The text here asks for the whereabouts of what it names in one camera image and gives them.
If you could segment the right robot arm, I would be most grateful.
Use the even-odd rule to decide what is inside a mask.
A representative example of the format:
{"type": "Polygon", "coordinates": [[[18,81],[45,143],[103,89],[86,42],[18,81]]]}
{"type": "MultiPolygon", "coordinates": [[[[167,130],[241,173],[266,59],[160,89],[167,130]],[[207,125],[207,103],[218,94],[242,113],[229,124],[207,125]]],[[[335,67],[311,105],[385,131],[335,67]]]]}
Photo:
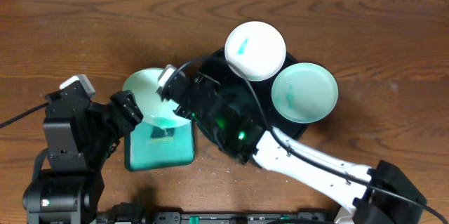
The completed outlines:
{"type": "Polygon", "coordinates": [[[273,126],[250,82],[193,79],[165,69],[158,93],[178,104],[175,114],[195,121],[221,151],[245,164],[287,175],[340,205],[334,223],[418,223],[427,201],[395,165],[345,162],[310,148],[273,126]]]}

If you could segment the green rectangular tray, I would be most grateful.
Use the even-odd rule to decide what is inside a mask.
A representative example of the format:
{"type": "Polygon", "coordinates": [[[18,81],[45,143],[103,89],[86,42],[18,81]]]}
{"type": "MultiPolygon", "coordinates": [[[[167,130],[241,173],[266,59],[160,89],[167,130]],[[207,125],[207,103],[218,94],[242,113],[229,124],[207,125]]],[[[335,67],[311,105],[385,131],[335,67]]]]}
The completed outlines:
{"type": "Polygon", "coordinates": [[[146,171],[191,164],[195,158],[194,128],[176,127],[171,140],[151,139],[153,125],[142,122],[125,137],[124,164],[128,171],[146,171]]]}

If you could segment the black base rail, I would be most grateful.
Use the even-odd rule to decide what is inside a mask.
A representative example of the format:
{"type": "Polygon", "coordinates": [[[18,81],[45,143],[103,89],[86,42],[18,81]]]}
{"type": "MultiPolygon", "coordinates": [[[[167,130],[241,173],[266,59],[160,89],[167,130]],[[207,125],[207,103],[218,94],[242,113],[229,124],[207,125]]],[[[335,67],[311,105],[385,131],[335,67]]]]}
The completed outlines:
{"type": "Polygon", "coordinates": [[[298,213],[183,213],[179,211],[149,212],[134,203],[120,203],[110,210],[99,213],[95,224],[263,224],[278,220],[294,223],[332,223],[333,215],[322,211],[298,213]]]}

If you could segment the mint plate front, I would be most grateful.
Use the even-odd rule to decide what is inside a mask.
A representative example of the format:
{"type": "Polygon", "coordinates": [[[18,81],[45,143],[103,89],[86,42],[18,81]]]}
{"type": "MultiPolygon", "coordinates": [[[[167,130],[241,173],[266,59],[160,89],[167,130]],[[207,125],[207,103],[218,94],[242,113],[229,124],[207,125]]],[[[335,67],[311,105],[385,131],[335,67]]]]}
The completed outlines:
{"type": "Polygon", "coordinates": [[[161,68],[148,68],[135,72],[124,82],[123,90],[133,92],[144,122],[162,129],[187,125],[190,120],[174,113],[178,104],[172,100],[162,101],[157,93],[158,77],[162,71],[161,68]]]}

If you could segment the white plate with green smear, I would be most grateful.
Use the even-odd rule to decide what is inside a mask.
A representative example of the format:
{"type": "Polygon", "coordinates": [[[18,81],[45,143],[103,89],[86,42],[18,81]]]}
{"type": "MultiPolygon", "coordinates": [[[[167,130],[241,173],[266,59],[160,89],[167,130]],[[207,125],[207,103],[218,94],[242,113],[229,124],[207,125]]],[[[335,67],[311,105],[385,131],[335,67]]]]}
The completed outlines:
{"type": "Polygon", "coordinates": [[[273,26],[259,21],[245,22],[228,36],[224,54],[250,81],[264,81],[274,76],[286,59],[286,43],[273,26]]]}

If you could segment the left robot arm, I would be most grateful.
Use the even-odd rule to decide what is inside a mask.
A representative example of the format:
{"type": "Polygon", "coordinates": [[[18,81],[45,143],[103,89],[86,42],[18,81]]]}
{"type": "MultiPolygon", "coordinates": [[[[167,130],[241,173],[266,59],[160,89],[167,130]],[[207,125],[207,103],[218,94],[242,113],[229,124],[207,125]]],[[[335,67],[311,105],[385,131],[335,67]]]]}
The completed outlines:
{"type": "Polygon", "coordinates": [[[22,198],[27,222],[91,223],[105,187],[102,167],[143,115],[131,91],[119,91],[100,104],[80,81],[46,99],[48,147],[36,157],[22,198]]]}

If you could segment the black round tray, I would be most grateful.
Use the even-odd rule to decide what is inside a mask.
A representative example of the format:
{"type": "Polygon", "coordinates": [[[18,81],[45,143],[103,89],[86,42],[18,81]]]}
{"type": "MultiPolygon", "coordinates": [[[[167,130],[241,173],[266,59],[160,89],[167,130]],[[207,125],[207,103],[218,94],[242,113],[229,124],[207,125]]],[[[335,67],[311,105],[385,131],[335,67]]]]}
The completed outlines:
{"type": "Polygon", "coordinates": [[[196,84],[208,83],[217,94],[214,97],[217,105],[209,114],[195,117],[201,132],[221,151],[242,164],[251,158],[258,139],[267,129],[260,110],[272,126],[297,140],[307,125],[290,121],[276,111],[271,95],[275,77],[251,81],[253,89],[250,90],[245,80],[223,63],[224,54],[223,48],[218,49],[194,75],[196,84]]]}

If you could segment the dark green scrub sponge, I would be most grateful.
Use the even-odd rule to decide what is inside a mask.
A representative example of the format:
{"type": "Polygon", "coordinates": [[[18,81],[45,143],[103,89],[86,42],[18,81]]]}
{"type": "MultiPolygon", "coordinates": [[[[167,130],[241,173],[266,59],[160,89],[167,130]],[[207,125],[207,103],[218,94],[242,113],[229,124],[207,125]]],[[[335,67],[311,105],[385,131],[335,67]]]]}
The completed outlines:
{"type": "Polygon", "coordinates": [[[159,128],[157,126],[153,126],[150,138],[157,140],[171,140],[173,139],[174,135],[174,128],[159,128]]]}

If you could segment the mint plate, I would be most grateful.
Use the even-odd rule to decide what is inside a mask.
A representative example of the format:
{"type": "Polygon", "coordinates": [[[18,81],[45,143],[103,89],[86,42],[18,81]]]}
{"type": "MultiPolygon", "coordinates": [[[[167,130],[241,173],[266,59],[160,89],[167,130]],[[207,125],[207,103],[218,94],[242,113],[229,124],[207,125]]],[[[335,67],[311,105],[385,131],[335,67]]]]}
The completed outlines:
{"type": "Polygon", "coordinates": [[[334,76],[324,67],[300,62],[281,70],[271,97],[276,111],[289,121],[310,124],[327,117],[339,96],[334,76]]]}
{"type": "Polygon", "coordinates": [[[161,68],[148,68],[135,72],[124,82],[123,90],[133,92],[144,122],[162,129],[187,125],[190,120],[174,113],[178,104],[172,100],[162,101],[157,93],[158,77],[162,71],[161,68]]]}

